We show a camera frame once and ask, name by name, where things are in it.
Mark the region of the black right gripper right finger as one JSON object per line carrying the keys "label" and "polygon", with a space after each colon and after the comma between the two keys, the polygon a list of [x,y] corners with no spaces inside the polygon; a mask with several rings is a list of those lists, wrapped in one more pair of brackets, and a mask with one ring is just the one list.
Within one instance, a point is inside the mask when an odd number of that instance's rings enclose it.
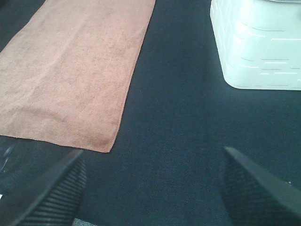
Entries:
{"label": "black right gripper right finger", "polygon": [[225,147],[219,190],[234,226],[299,226],[301,192],[233,147]]}

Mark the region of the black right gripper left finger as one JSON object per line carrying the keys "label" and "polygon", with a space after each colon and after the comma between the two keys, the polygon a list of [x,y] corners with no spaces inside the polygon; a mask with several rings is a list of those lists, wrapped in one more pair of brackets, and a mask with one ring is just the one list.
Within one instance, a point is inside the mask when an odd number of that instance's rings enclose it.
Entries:
{"label": "black right gripper left finger", "polygon": [[0,202],[2,226],[71,226],[87,183],[82,150],[72,150]]}

